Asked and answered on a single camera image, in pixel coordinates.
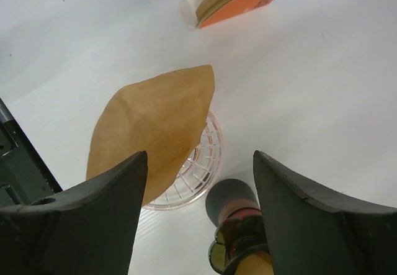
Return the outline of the green glass coffee dripper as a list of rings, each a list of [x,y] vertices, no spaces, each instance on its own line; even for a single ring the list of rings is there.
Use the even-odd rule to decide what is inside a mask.
[[[218,274],[234,274],[244,258],[269,253],[263,219],[260,215],[228,218],[216,229],[210,245],[210,266]]]

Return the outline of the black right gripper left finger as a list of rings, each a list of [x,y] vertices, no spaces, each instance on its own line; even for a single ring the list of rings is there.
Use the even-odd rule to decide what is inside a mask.
[[[1,209],[2,274],[127,274],[148,157],[30,205]]]

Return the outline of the brown paper coffee filter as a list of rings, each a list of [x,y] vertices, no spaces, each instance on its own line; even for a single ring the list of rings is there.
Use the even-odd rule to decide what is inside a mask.
[[[272,259],[261,251],[245,257],[236,268],[235,275],[273,275]]]

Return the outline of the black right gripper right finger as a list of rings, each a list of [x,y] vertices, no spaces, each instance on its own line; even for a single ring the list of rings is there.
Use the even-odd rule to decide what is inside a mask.
[[[396,209],[332,190],[261,151],[253,173],[275,274],[395,274]]]

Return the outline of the clear glass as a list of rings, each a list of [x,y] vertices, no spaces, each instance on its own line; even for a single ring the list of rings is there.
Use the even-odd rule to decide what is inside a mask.
[[[182,165],[173,184],[144,208],[156,211],[180,209],[202,197],[218,176],[222,148],[221,128],[214,114],[209,112],[200,143]]]

